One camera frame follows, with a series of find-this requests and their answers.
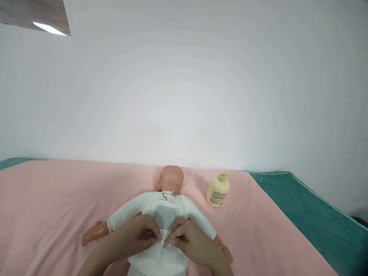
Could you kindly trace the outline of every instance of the light fixture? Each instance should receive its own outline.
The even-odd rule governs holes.
[[[45,25],[45,24],[41,24],[41,23],[36,23],[36,22],[34,22],[33,24],[35,24],[37,27],[40,27],[41,29],[44,29],[45,31],[48,31],[49,33],[54,33],[56,35],[66,36],[62,32],[59,32],[57,29],[55,29],[55,28],[53,28],[53,27],[51,27],[49,25]]]

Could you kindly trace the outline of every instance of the green mattress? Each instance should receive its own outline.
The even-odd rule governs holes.
[[[0,170],[29,160],[33,159],[0,161]],[[367,228],[320,198],[291,172],[250,174],[339,275],[368,275]]]

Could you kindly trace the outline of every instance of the yellow lotion bottle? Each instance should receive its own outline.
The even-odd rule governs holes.
[[[227,173],[221,172],[215,176],[208,186],[207,201],[214,207],[220,207],[226,195],[229,193],[230,183],[227,180]]]

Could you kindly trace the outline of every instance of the white wall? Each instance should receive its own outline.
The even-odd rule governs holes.
[[[0,25],[0,159],[290,170],[368,187],[368,2],[65,0],[72,37]]]

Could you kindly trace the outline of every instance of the pink blanket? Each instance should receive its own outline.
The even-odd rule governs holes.
[[[161,168],[80,161],[29,161],[0,171],[0,275],[75,275],[100,241],[84,231],[129,199],[153,191]],[[229,173],[220,208],[205,199],[218,171],[184,169],[192,199],[229,247],[235,275],[336,275],[318,251],[246,172]],[[126,275],[129,264],[105,275]],[[210,275],[190,263],[188,275]]]

